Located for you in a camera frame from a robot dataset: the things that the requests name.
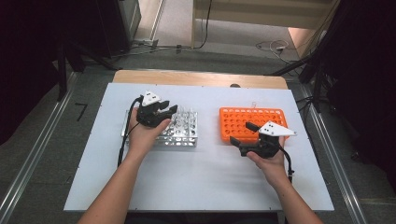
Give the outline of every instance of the forearm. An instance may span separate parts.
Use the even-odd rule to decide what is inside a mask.
[[[79,223],[124,223],[142,160],[126,157]]]
[[[288,222],[290,224],[322,223],[289,180],[284,179],[282,182],[282,184],[275,187],[275,190]]]

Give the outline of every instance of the black wall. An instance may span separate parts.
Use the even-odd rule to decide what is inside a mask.
[[[342,1],[341,25],[321,56],[337,82],[328,97],[358,136],[356,150],[388,174],[396,189],[396,6]]]

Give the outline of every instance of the white table surface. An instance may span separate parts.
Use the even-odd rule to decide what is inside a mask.
[[[169,100],[170,105],[198,112],[198,146],[154,147],[139,170],[130,210],[281,210],[275,191],[255,163],[241,157],[237,147],[220,140],[219,108],[250,107],[252,102],[258,108],[283,110],[289,128],[297,132],[297,136],[290,137],[285,143],[295,171],[293,186],[313,210],[333,210],[291,91],[110,83],[65,211],[85,211],[113,175],[117,168],[125,111],[147,90]]]

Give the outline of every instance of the orange tube rack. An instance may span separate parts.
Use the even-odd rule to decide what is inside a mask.
[[[254,143],[259,138],[259,133],[246,128],[246,122],[262,126],[271,120],[279,125],[288,127],[281,109],[251,108],[251,107],[221,107],[219,109],[221,140],[230,142],[230,136],[243,143]]]

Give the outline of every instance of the person's right hand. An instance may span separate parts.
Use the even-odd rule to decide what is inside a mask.
[[[282,147],[284,146],[284,137],[279,137],[279,144]],[[278,185],[283,184],[285,180],[289,182],[285,171],[284,154],[281,150],[279,150],[273,158],[268,159],[263,159],[252,151],[249,151],[247,156],[262,170],[265,178],[272,187],[276,188]]]

